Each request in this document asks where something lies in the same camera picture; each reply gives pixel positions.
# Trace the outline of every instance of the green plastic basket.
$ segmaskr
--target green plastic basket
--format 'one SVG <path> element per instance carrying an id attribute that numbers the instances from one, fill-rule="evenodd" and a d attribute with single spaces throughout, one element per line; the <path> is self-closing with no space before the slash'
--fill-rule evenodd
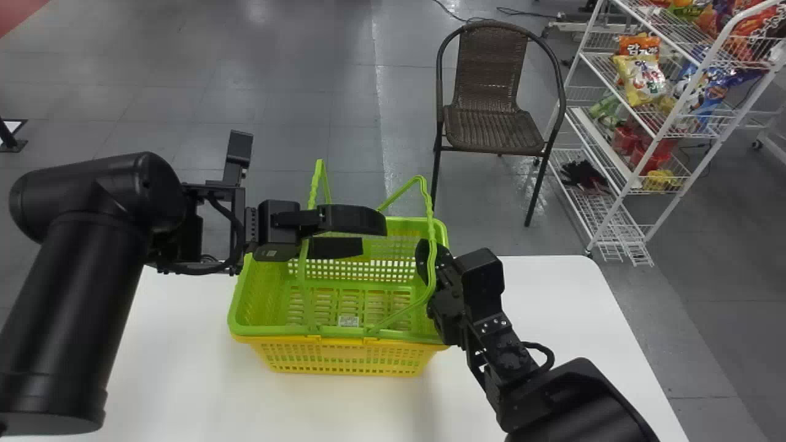
<path id="1" fill-rule="evenodd" d="M 426 316 L 425 304 L 435 287 L 436 244 L 447 247 L 448 240 L 445 225 L 433 218 L 425 179 L 413 177 L 377 210 L 383 211 L 415 183 L 420 184 L 426 217 L 388 216 L 387 237 L 362 235 L 362 256 L 307 260 L 308 241 L 299 258 L 286 263 L 257 262 L 246 255 L 228 318 L 232 334 L 375 337 L 442 344 Z M 320 184 L 325 202 L 330 203 L 322 160 L 317 161 L 311 181 L 308 208 L 316 206 Z M 431 245 L 428 284 L 415 268 L 415 247 L 422 238 Z"/>

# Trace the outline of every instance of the basket handle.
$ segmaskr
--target basket handle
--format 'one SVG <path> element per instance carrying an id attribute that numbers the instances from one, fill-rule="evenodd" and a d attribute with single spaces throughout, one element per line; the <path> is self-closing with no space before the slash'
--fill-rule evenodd
<path id="1" fill-rule="evenodd" d="M 328 171 L 322 159 L 317 160 L 317 163 L 314 165 L 314 175 L 311 176 L 311 188 L 308 193 L 308 210 L 317 207 L 317 192 L 319 191 L 320 182 L 322 184 L 322 193 L 325 195 L 325 203 L 331 204 L 332 198 L 330 197 L 330 186 L 328 185 Z M 311 333 L 316 333 L 318 327 L 313 320 L 314 306 L 307 299 L 308 292 L 306 291 L 306 257 L 308 256 L 310 243 L 310 240 L 304 240 L 303 246 L 300 247 L 300 255 L 297 260 L 297 282 L 300 288 L 300 296 L 303 297 L 303 313 L 306 324 L 309 324 Z"/>
<path id="2" fill-rule="evenodd" d="M 434 288 L 437 285 L 437 276 L 436 271 L 434 270 L 434 265 L 437 259 L 436 230 L 434 228 L 432 198 L 428 194 L 426 178 L 424 178 L 423 175 L 415 175 L 408 182 L 406 182 L 404 186 L 396 190 L 396 192 L 393 193 L 387 200 L 385 200 L 384 203 L 380 204 L 380 207 L 376 208 L 376 210 L 378 212 L 382 212 L 394 201 L 398 200 L 398 198 L 401 197 L 416 182 L 420 183 L 421 194 L 423 195 L 423 200 L 426 204 L 426 225 L 428 227 L 428 284 L 426 285 L 426 291 L 422 297 L 414 300 L 409 306 L 402 308 L 396 313 L 393 313 L 373 327 L 366 327 L 367 334 L 378 333 L 380 330 L 382 330 L 383 327 L 390 325 L 396 319 L 406 315 L 407 313 L 410 313 L 412 310 L 422 306 L 423 304 L 426 304 L 426 302 L 428 302 L 428 298 L 431 297 L 432 293 L 434 293 Z"/>

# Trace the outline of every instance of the chair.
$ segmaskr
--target chair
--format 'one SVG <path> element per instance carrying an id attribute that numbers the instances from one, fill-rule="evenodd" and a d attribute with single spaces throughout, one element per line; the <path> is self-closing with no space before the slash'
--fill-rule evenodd
<path id="1" fill-rule="evenodd" d="M 453 102 L 443 106 L 443 54 L 460 35 Z M 524 53 L 529 40 L 538 44 L 554 67 L 560 107 L 548 142 L 529 112 L 516 103 Z M 448 35 L 437 53 L 437 132 L 434 141 L 432 203 L 436 205 L 439 158 L 443 150 L 537 157 L 538 179 L 525 226 L 538 200 L 546 164 L 565 114 L 565 89 L 554 52 L 537 35 L 496 20 L 471 22 Z M 450 145 L 443 145 L 443 136 Z"/>

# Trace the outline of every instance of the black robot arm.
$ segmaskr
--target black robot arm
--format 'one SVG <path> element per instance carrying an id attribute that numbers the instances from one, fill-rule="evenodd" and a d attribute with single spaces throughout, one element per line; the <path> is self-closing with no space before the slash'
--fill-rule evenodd
<path id="1" fill-rule="evenodd" d="M 427 280 L 428 242 L 415 252 Z M 427 313 L 445 345 L 466 352 L 467 366 L 497 414 L 508 441 L 654 442 L 633 405 L 584 358 L 553 368 L 547 347 L 521 341 L 502 310 L 502 262 L 480 249 L 458 258 L 438 246 L 437 286 Z M 528 349 L 546 356 L 539 366 Z"/>
<path id="2" fill-rule="evenodd" d="M 0 435 L 73 434 L 101 428 L 106 385 L 145 264 L 160 272 L 238 274 L 242 257 L 287 261 L 310 238 L 309 257 L 362 253 L 360 238 L 387 234 L 371 208 L 294 201 L 245 206 L 241 186 L 252 137 L 235 132 L 221 181 L 180 183 L 165 160 L 136 153 L 33 171 L 12 187 L 17 226 L 41 244 L 0 331 Z M 220 203 L 228 202 L 229 208 Z M 230 256 L 202 262 L 205 202 L 231 225 Z M 426 275 L 428 243 L 416 250 Z M 441 248 L 428 314 L 467 364 L 509 440 L 657 440 L 636 410 L 586 359 L 552 369 L 545 347 L 519 341 L 501 309 L 502 265 L 487 249 L 454 259 Z M 527 349 L 547 355 L 539 366 Z"/>

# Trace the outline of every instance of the tiled floor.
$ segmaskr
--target tiled floor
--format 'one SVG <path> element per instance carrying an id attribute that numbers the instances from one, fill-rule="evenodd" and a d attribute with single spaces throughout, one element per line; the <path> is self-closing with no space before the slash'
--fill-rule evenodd
<path id="1" fill-rule="evenodd" d="M 576 7 L 449 3 L 463 17 Z M 325 158 L 335 199 L 373 206 L 411 175 L 431 177 L 435 54 L 458 25 L 428 0 L 51 0 L 0 39 L 0 115 L 31 119 L 25 151 L 0 155 L 0 206 L 31 169 L 143 149 L 183 180 L 216 179 L 231 129 L 255 135 L 249 201 L 304 202 L 314 160 Z M 576 48 L 565 35 L 549 44 L 560 57 Z M 554 100 L 549 70 L 532 46 L 520 103 L 540 125 Z M 779 92 L 768 99 L 782 101 Z M 656 267 L 601 263 L 694 441 L 786 440 L 786 168 L 749 143 L 730 140 L 658 233 Z M 553 182 L 523 227 L 531 172 L 529 160 L 443 155 L 437 214 L 455 253 L 582 250 Z M 422 202 L 405 197 L 392 213 L 421 214 Z M 226 254 L 224 224 L 207 215 L 206 226 L 208 251 Z M 0 232 L 2 322 L 37 248 L 5 210 Z"/>

